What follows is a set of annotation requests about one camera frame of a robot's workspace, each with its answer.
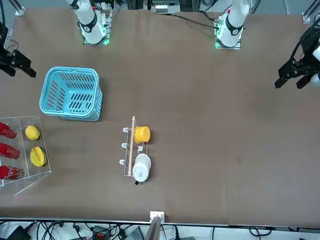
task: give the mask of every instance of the red cup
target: red cup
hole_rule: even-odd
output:
[[[12,131],[8,125],[0,122],[0,135],[10,139],[14,139],[17,136],[17,134],[18,133]]]
[[[0,179],[20,179],[25,175],[24,170],[13,166],[0,166]]]
[[[10,145],[0,143],[0,156],[17,159],[20,156],[20,151]]]

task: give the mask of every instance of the clear acrylic shelf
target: clear acrylic shelf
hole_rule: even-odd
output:
[[[37,116],[5,117],[0,118],[0,122],[10,126],[11,130],[18,133],[14,139],[0,135],[0,143],[8,144],[20,150],[18,159],[11,159],[0,156],[0,166],[11,166],[23,169],[24,177],[17,180],[0,179],[1,195],[17,195],[30,187],[35,182],[51,173],[44,134],[41,127],[40,118]],[[40,131],[37,140],[29,140],[25,134],[26,127],[35,126]],[[44,166],[34,166],[30,160],[30,152],[34,147],[40,147],[46,157]]]

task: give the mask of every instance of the yellow mug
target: yellow mug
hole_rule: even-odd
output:
[[[150,129],[147,126],[136,126],[133,139],[137,144],[148,142],[150,140]]]

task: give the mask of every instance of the white mug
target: white mug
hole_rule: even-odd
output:
[[[147,180],[151,168],[150,157],[144,153],[135,158],[133,166],[133,177],[136,181],[142,183]]]

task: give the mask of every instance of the cup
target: cup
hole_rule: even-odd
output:
[[[147,180],[151,168],[150,157],[144,153],[135,158],[133,166],[133,177],[136,181],[142,183]]]
[[[147,126],[136,126],[133,132],[137,144],[146,143],[150,139],[150,129]]]

